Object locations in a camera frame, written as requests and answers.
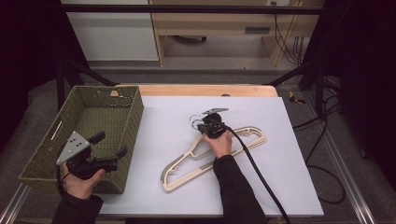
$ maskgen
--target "person's arm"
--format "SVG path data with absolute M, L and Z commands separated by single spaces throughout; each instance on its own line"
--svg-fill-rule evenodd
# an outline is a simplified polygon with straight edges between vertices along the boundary
M 66 193 L 59 203 L 53 224 L 92 224 L 99 215 L 103 201 L 100 197 L 92 195 L 93 188 L 99 183 L 105 170 L 99 170 L 90 179 L 81 180 L 74 175 L 68 175 L 64 179 Z
M 231 154 L 232 139 L 227 131 L 217 139 L 204 137 L 216 158 L 213 170 L 219 181 L 224 222 L 226 224 L 267 223 L 253 189 Z

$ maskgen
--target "clothes hanger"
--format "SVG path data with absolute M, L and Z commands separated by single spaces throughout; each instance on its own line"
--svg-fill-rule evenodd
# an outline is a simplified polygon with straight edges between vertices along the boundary
M 247 146 L 247 149 L 252 149 L 254 147 L 257 147 L 263 143 L 266 142 L 266 137 L 263 131 L 261 131 L 260 129 L 256 128 L 256 127 L 252 127 L 252 126 L 247 126 L 247 127 L 243 127 L 243 128 L 239 128 L 234 130 L 235 133 L 238 136 L 244 136 L 244 137 L 249 137 L 252 134 L 255 134 L 258 136 L 258 138 L 250 141 L 249 143 L 245 144 Z M 195 170 L 189 172 L 186 175 L 183 175 L 182 177 L 168 182 L 167 177 L 172 174 L 176 169 L 177 166 L 184 161 L 185 159 L 187 159 L 188 157 L 192 157 L 195 160 L 200 159 L 201 157 L 203 157 L 206 153 L 211 152 L 211 148 L 201 152 L 201 153 L 197 153 L 194 154 L 194 150 L 197 148 L 198 144 L 203 140 L 204 136 L 203 135 L 199 135 L 195 138 L 195 140 L 192 142 L 192 145 L 190 147 L 190 149 L 188 151 L 186 151 L 183 155 L 179 156 L 177 159 L 175 159 L 174 161 L 172 161 L 171 163 L 169 163 L 164 169 L 163 169 L 163 173 L 161 174 L 161 182 L 163 184 L 163 188 L 166 191 L 171 191 L 173 189 L 176 189 L 178 187 L 180 187 L 181 185 L 185 184 L 186 182 L 192 180 L 193 178 L 195 178 L 198 175 L 203 174 L 204 172 L 212 169 L 213 167 L 213 161 L 208 162 L 205 165 L 202 165 L 198 168 L 196 168 Z M 239 154 L 241 154 L 242 152 L 244 152 L 244 149 L 242 147 L 234 150 L 231 152 L 231 155 L 233 156 L 237 156 Z

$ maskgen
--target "person's hand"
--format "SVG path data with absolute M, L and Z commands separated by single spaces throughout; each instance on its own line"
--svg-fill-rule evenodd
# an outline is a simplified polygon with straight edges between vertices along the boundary
M 64 174 L 69 174 L 65 163 L 63 164 L 63 168 Z M 105 172 L 106 171 L 104 169 L 101 169 L 87 180 L 83 180 L 76 177 L 75 175 L 69 174 L 64 178 L 64 190 L 76 198 L 88 200 L 91 197 L 93 188 L 99 184 L 100 179 L 105 175 Z
M 231 145 L 233 140 L 228 130 L 215 139 L 211 139 L 204 134 L 204 140 L 210 145 L 216 158 L 219 159 L 222 156 L 231 154 Z

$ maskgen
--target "wire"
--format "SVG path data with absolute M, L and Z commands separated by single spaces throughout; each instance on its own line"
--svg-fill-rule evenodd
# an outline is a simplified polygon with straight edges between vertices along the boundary
M 221 127 L 227 129 L 228 131 L 230 131 L 230 133 L 232 133 L 237 139 L 238 141 L 241 143 L 242 148 L 244 149 L 244 151 L 247 154 L 248 159 L 250 160 L 251 165 L 253 166 L 254 170 L 256 171 L 257 175 L 259 176 L 260 181 L 264 184 L 265 188 L 267 189 L 268 193 L 270 194 L 271 198 L 274 200 L 274 202 L 276 203 L 277 207 L 279 208 L 280 212 L 282 213 L 283 218 L 285 218 L 286 223 L 290 224 L 290 219 L 288 214 L 286 214 L 285 209 L 282 207 L 282 204 L 279 202 L 279 200 L 277 199 L 277 197 L 275 196 L 275 194 L 272 192 L 270 186 L 267 184 L 267 182 L 265 181 L 264 177 L 262 176 L 262 173 L 260 172 L 259 168 L 256 165 L 256 162 L 253 160 L 253 157 L 251 156 L 250 152 L 248 151 L 247 146 L 244 144 L 244 142 L 242 141 L 242 139 L 238 136 L 238 134 L 236 134 L 232 128 L 230 128 L 229 126 L 218 122 L 216 120 L 211 120 L 214 121 L 215 123 L 217 123 L 218 125 L 220 125 Z
M 279 47 L 283 51 L 283 47 L 280 45 L 279 41 L 277 40 L 277 33 L 279 33 L 280 38 L 282 39 L 282 42 L 283 42 L 283 46 L 285 46 L 285 49 L 286 49 L 286 52 L 287 52 L 287 53 L 285 53 L 285 51 L 283 51 L 283 53 L 285 54 L 286 59 L 288 60 L 289 63 L 297 64 L 296 59 L 291 56 L 291 54 L 289 52 L 289 49 L 288 49 L 288 46 L 286 45 L 286 41 L 285 41 L 285 39 L 283 38 L 282 34 L 279 31 L 279 27 L 277 26 L 277 15 L 274 14 L 274 17 L 275 17 L 275 40 L 276 40 L 276 43 L 279 45 Z M 289 54 L 289 57 L 291 57 L 294 60 L 294 62 L 290 61 L 290 59 L 288 57 L 288 54 Z
M 328 201 L 328 200 L 325 200 L 325 199 L 323 199 L 323 198 L 321 198 L 321 197 L 318 197 L 321 201 L 323 201 L 324 203 L 331 203 L 331 204 L 339 204 L 339 203 L 341 203 L 341 202 L 344 201 L 344 199 L 345 199 L 346 196 L 347 196 L 347 192 L 345 191 L 345 189 L 344 189 L 344 187 L 343 187 L 343 183 L 341 182 L 341 180 L 340 180 L 335 174 L 333 174 L 332 172 L 330 172 L 330 171 L 328 171 L 328 170 L 326 170 L 326 169 L 324 169 L 324 168 L 321 168 L 321 167 L 319 167 L 319 166 L 316 166 L 316 165 L 306 165 L 306 167 L 308 167 L 308 168 L 315 168 L 315 169 L 318 169 L 318 170 L 321 170 L 321 171 L 327 173 L 328 175 L 331 175 L 331 176 L 340 184 L 340 186 L 341 186 L 341 188 L 342 188 L 342 190 L 343 190 L 343 194 L 342 194 L 342 196 L 341 196 L 341 199 L 339 199 L 339 200 L 337 200 L 337 201 Z
M 283 38 L 283 35 L 280 33 L 279 27 L 277 25 L 277 14 L 274 14 L 274 18 L 275 18 L 275 40 L 276 40 L 276 43 L 282 49 L 282 51 L 289 63 L 294 63 L 294 64 L 297 64 L 297 66 L 300 66 L 302 63 L 302 58 L 303 58 L 304 38 L 302 37 L 301 40 L 299 39 L 299 36 L 294 38 L 293 54 L 291 55 L 291 53 L 289 52 L 288 45 L 286 44 L 286 40 L 285 40 L 285 38 Z M 282 39 L 282 43 L 283 43 L 284 47 L 282 47 L 281 44 L 279 43 L 279 41 L 277 39 L 277 34 L 279 34 L 280 38 Z
M 319 199 L 320 201 L 322 201 L 322 202 L 324 202 L 324 203 L 330 203 L 330 204 L 339 204 L 339 203 L 343 202 L 344 199 L 345 199 L 345 197 L 346 197 L 347 192 L 346 192 L 346 190 L 345 190 L 345 188 L 344 188 L 344 186 L 343 186 L 341 180 L 340 180 L 335 174 L 333 174 L 332 172 L 330 172 L 330 171 L 328 171 L 328 170 L 326 170 L 326 169 L 324 169 L 324 168 L 322 168 L 322 167 L 316 166 L 316 165 L 308 165 L 308 162 L 309 162 L 309 160 L 310 160 L 312 154 L 313 154 L 313 153 L 315 152 L 315 150 L 317 149 L 318 143 L 320 142 L 321 138 L 322 138 L 323 135 L 326 133 L 327 124 L 328 124 L 328 122 L 327 122 L 327 117 L 328 117 L 330 114 L 332 114 L 333 112 L 336 112 L 336 111 L 339 110 L 339 108 L 336 108 L 337 106 L 340 105 L 340 104 L 338 104 L 338 103 L 335 104 L 335 105 L 332 105 L 332 106 L 331 106 L 330 108 L 328 108 L 328 109 L 326 108 L 326 107 L 327 107 L 327 103 L 329 102 L 329 100 L 332 99 L 332 98 L 335 98 L 335 97 L 338 97 L 338 94 L 332 95 L 332 96 L 328 97 L 326 100 L 323 101 L 323 102 L 324 102 L 324 104 L 323 104 L 323 111 L 324 111 L 323 114 L 324 114 L 324 117 L 323 117 L 323 120 L 322 120 L 322 121 L 324 121 L 325 124 L 324 124 L 323 130 L 322 130 L 322 132 L 321 132 L 321 134 L 320 134 L 318 140 L 315 142 L 315 144 L 313 145 L 312 149 L 310 150 L 308 156 L 306 157 L 306 159 L 305 159 L 305 161 L 304 161 L 307 168 L 319 169 L 319 170 L 321 170 L 321 171 L 327 173 L 328 175 L 331 175 L 331 176 L 339 183 L 339 185 L 341 186 L 341 189 L 342 189 L 342 196 L 341 196 L 341 199 L 339 199 L 339 200 L 337 200 L 337 201 L 325 200 L 325 199 L 321 198 L 320 196 L 318 196 L 318 199 Z M 311 124 L 312 122 L 314 122 L 314 121 L 316 121 L 316 120 L 318 120 L 318 119 L 319 119 L 319 117 L 316 117 L 316 118 L 311 119 L 311 120 L 309 120 L 309 121 L 307 121 L 307 122 L 305 122 L 305 123 L 303 123 L 303 124 L 300 124 L 300 125 L 295 126 L 295 128 L 304 127 L 305 125 Z

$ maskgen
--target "wicker basket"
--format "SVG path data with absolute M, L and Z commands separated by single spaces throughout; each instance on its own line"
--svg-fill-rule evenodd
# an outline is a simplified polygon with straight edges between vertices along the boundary
M 128 153 L 118 161 L 118 170 L 106 173 L 94 192 L 122 194 L 143 109 L 138 87 L 74 87 L 19 180 L 43 192 L 57 193 L 55 162 L 70 134 L 76 131 L 88 139 L 105 131 L 106 138 L 94 146 L 94 157 L 114 156 L 124 146 Z

